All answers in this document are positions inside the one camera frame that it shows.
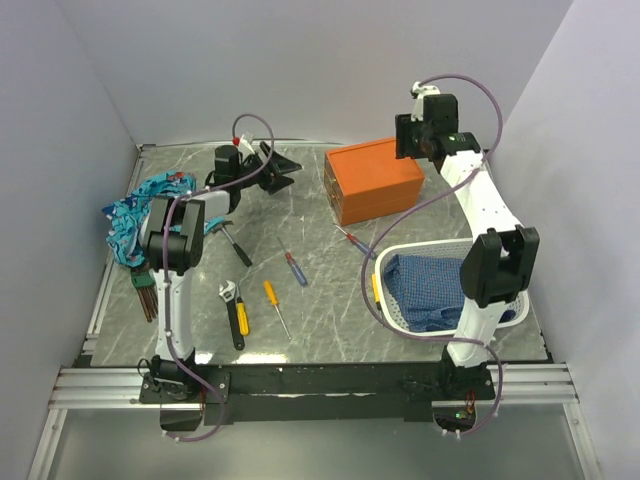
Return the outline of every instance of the hammer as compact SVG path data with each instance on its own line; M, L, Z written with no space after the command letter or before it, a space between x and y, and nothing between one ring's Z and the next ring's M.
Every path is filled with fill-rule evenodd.
M242 260L242 263L244 263L247 267L250 267L251 265L253 265L253 262L249 258L249 255L247 255L245 253L245 251L242 250L242 247L240 247L240 245L238 245L235 242L233 237L231 235L229 235L229 232L227 232L227 229L226 229L226 225L233 225L233 222L231 220L223 220L223 221L221 221L215 227L213 227L213 233L216 233L218 231L224 233L224 236L227 237L227 240L229 240L231 242L231 245L233 246L233 249L236 251L236 253L240 257L240 260Z

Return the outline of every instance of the colorful fabric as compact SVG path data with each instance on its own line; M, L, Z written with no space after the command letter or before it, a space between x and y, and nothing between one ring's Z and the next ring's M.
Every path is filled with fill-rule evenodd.
M111 220L111 230L106 239L107 245L111 248L115 261L128 267L142 265L146 259L138 241L138 234L145 218L149 215L151 200L157 195L177 197L189 190L196 190L196 180L193 175L169 171L148 178L128 197L104 207L102 213ZM224 220L223 217L216 217L207 222L204 228L205 234L222 220ZM173 227L172 230L179 230L179 228Z

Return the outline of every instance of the white laundry basket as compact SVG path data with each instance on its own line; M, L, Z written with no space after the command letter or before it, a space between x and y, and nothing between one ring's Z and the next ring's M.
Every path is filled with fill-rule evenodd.
M396 299L389 293L386 285L384 284L383 272L387 266L387 263L396 254L401 255L418 255L421 257L436 257L436 258L465 258L473 241L471 238L463 238L457 240L442 240L437 242L419 242L408 243L405 245L395 245L384 250L376 260L376 283L378 292L380 294L380 306L382 307L382 314L384 318L399 330L403 330L412 335L419 335L421 337L440 337L453 335L455 330L439 330L436 332L411 332L408 328L407 321L402 316L400 308ZM524 291L518 294L518 298L507 306L508 309L516 312L516 316L513 320L498 324L498 328L513 327L522 322L529 312L529 294Z

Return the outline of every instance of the white wall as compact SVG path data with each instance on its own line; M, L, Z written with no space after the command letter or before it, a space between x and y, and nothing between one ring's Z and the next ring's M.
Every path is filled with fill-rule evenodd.
M53 0L0 2L0 476L25 478L135 146Z
M607 478L640 478L640 4L576 0L493 161L538 227L531 289L568 361Z
M243 111L280 138L390 136L413 82L446 72L486 82L508 114L571 0L58 3L134 140L170 144L229 138ZM488 144L490 105L454 87Z

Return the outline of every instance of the blue towel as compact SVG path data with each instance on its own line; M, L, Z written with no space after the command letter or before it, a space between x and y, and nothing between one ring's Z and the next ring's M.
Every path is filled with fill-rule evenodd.
M177 197L184 195L188 190L195 191L195 189L196 179L193 175L170 171L148 178L128 197L104 207L102 213L111 220L107 244L113 252L115 261L128 267L137 267L146 261L138 241L138 234L144 219L149 215L153 197L156 195ZM223 217L216 217L208 221L204 228L205 235L223 220ZM174 231L179 229L179 226L172 228Z
M412 332L455 330L464 306L459 258L395 255L384 269L389 293ZM512 320L507 310L501 322Z

